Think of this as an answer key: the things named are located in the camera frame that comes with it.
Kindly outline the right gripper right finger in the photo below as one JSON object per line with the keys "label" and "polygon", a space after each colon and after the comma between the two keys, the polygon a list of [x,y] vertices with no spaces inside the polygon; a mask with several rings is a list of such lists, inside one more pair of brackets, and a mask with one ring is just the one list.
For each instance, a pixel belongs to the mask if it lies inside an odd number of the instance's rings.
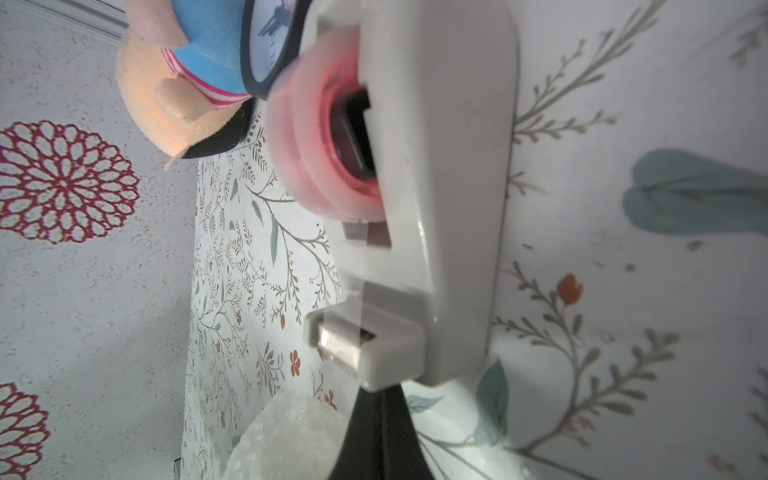
{"label": "right gripper right finger", "polygon": [[384,391],[382,455],[385,479],[434,479],[422,453],[405,394],[400,385]]}

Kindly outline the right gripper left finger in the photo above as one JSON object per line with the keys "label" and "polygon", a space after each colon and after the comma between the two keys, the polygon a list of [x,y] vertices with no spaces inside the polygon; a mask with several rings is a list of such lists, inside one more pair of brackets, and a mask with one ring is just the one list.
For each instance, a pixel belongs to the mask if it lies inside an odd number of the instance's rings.
{"label": "right gripper left finger", "polygon": [[382,408],[384,393],[360,388],[329,480],[384,478]]}

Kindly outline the bubble wrap sheet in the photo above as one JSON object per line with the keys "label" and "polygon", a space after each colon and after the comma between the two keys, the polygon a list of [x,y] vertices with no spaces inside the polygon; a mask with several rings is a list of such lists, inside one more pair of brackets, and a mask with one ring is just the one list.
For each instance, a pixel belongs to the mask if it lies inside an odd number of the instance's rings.
{"label": "bubble wrap sheet", "polygon": [[303,393],[281,392],[256,416],[234,447],[224,479],[326,479],[348,419]]}

